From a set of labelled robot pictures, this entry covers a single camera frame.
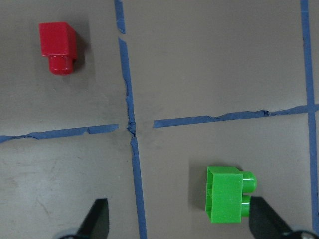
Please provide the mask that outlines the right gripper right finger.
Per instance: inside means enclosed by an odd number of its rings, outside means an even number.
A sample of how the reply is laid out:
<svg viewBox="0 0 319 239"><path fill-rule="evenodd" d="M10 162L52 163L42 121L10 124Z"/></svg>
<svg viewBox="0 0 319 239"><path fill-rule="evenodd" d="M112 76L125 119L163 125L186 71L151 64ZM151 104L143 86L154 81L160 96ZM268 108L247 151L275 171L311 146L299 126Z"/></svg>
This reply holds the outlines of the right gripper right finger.
<svg viewBox="0 0 319 239"><path fill-rule="evenodd" d="M297 238L288 224L262 197L251 197L249 229L255 239Z"/></svg>

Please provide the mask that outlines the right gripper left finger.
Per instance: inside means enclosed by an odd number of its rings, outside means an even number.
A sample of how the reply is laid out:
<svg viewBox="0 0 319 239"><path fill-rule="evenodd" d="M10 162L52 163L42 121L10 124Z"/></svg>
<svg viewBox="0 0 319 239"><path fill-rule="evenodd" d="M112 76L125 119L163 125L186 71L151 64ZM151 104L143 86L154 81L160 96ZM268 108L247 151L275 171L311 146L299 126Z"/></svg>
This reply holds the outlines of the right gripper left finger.
<svg viewBox="0 0 319 239"><path fill-rule="evenodd" d="M108 199L96 199L75 234L76 239L106 239L109 234Z"/></svg>

